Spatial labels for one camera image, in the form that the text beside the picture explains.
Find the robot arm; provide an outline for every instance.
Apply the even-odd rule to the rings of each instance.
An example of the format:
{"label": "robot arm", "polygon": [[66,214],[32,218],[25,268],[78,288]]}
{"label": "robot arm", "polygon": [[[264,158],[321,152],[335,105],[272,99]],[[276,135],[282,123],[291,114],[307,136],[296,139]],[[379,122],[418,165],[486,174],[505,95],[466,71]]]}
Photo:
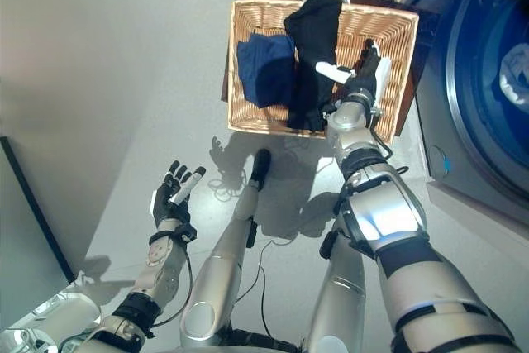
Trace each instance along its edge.
{"label": "robot arm", "polygon": [[183,264],[189,262],[187,244],[197,237],[190,224],[188,198],[206,172],[199,167],[186,173],[175,161],[160,187],[153,192],[151,214],[157,232],[149,240],[145,268],[132,291],[78,348],[80,353],[140,351],[165,305],[176,294]]}
{"label": "robot arm", "polygon": [[[372,52],[371,67],[374,58]],[[421,204],[368,128],[373,94],[372,79],[352,84],[348,98],[328,117],[326,135],[346,181],[336,212],[350,245],[377,262],[396,334],[392,350],[519,351],[503,322],[431,247]]]}

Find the washing machine door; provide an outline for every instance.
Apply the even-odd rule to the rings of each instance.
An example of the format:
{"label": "washing machine door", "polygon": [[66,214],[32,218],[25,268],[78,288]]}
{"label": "washing machine door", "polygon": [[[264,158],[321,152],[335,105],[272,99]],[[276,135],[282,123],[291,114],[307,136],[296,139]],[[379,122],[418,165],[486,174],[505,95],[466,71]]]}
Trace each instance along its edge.
{"label": "washing machine door", "polygon": [[[446,89],[456,130],[480,173],[529,208],[529,113],[502,91],[499,73],[504,57],[524,43],[529,0],[461,0],[446,52]],[[517,78],[527,85],[523,74]]]}

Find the black cable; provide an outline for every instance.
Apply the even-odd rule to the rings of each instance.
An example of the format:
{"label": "black cable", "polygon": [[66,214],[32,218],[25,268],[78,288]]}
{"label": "black cable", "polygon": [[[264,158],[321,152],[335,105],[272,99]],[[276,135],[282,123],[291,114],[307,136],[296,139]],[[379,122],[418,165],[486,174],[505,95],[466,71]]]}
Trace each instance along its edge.
{"label": "black cable", "polygon": [[263,253],[265,252],[266,247],[268,247],[270,244],[274,244],[274,246],[288,246],[292,242],[293,242],[293,240],[289,241],[288,243],[278,243],[278,242],[276,242],[274,240],[270,240],[268,243],[266,243],[266,246],[264,246],[261,249],[261,253],[259,255],[259,264],[257,264],[257,274],[255,275],[255,279],[254,279],[253,283],[251,284],[251,286],[239,298],[237,298],[235,300],[235,303],[237,303],[241,299],[243,299],[255,287],[255,285],[257,284],[257,280],[259,279],[259,269],[261,267],[261,264],[263,263]]}
{"label": "black cable", "polygon": [[384,157],[384,160],[387,160],[393,156],[393,151],[380,139],[379,134],[377,134],[377,131],[374,130],[379,123],[379,119],[380,116],[373,116],[369,130],[371,131],[371,135],[373,135],[374,140],[377,141],[377,143],[382,146],[386,152],[388,152],[388,154]]}
{"label": "black cable", "polygon": [[268,326],[266,325],[265,320],[265,292],[266,292],[266,273],[265,269],[260,265],[259,269],[263,272],[263,293],[261,294],[261,320],[263,320],[263,326],[264,330],[266,331],[266,335],[268,335],[270,338],[272,337],[270,335],[270,330],[268,329]]}
{"label": "black cable", "polygon": [[62,353],[64,347],[66,346],[66,344],[74,339],[77,339],[77,338],[82,338],[83,336],[88,336],[90,335],[90,332],[81,332],[80,334],[77,334],[77,335],[72,335],[72,336],[69,336],[68,338],[66,338],[65,340],[63,340],[60,344],[59,344],[59,348],[57,349],[57,353]]}
{"label": "black cable", "polygon": [[160,327],[160,326],[163,326],[163,325],[167,324],[168,322],[173,321],[176,317],[178,317],[183,312],[183,310],[185,309],[185,307],[187,306],[187,304],[189,302],[189,299],[191,298],[191,291],[193,290],[193,270],[191,269],[191,260],[189,259],[188,251],[187,250],[183,250],[183,253],[185,254],[185,260],[188,263],[188,272],[189,272],[189,291],[188,291],[188,296],[186,297],[185,302],[183,303],[182,307],[173,316],[169,317],[167,320],[164,320],[164,321],[159,322],[157,324],[153,324],[153,326],[151,328]]}
{"label": "black cable", "polygon": [[259,271],[261,269],[261,264],[263,263],[263,253],[266,250],[266,247],[268,247],[270,244],[272,244],[273,240],[270,240],[268,243],[266,243],[266,246],[264,246],[261,249],[261,253],[259,255],[259,264],[257,265],[257,274],[255,275],[254,282],[251,284],[251,286],[239,297],[235,300],[235,303],[239,302],[241,299],[243,299],[248,293],[255,287],[257,284],[257,280],[259,279]]}

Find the gray floor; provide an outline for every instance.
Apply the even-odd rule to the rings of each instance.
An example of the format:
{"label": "gray floor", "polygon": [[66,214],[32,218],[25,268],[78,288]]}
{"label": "gray floor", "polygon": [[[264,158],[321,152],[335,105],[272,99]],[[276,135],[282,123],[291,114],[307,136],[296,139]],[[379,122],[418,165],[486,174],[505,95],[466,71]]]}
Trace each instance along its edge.
{"label": "gray floor", "polygon": [[[145,260],[154,230],[152,189],[175,158],[207,175],[190,203],[199,238],[195,272],[218,238],[248,173],[251,154],[274,164],[255,220],[258,242],[242,288],[264,254],[265,314],[277,338],[299,342],[326,268],[317,250],[331,225],[341,176],[322,141],[234,133],[219,101],[231,0],[2,0],[2,132],[75,270],[110,313]],[[417,112],[394,143],[395,165],[424,203],[434,245],[453,260],[529,350],[529,274],[429,203]],[[388,351],[392,333],[374,264],[365,352]],[[186,275],[169,315],[185,295]],[[262,332],[261,286],[237,304],[233,322]],[[157,331],[146,352],[176,346],[178,323]]]}

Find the wicker basket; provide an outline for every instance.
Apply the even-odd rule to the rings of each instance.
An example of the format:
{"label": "wicker basket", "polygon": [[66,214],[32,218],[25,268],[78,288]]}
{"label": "wicker basket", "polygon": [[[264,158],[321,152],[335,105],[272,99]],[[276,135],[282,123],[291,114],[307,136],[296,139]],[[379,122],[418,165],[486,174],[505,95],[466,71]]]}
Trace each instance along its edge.
{"label": "wicker basket", "polygon": [[[288,109],[285,106],[274,105],[259,109],[246,101],[237,69],[237,43],[248,41],[251,33],[267,36],[284,34],[284,19],[302,4],[300,1],[286,0],[233,2],[228,66],[228,127],[232,130],[324,137],[323,132],[314,133],[287,127]],[[389,8],[344,4],[341,9],[336,46],[338,64],[352,67],[359,60],[367,38],[375,39],[382,56],[387,56],[392,61],[389,84],[379,101],[384,115],[377,125],[380,137],[388,143],[395,134],[398,111],[412,62],[418,20],[417,14]],[[343,94],[336,85],[332,92],[333,101]]]}

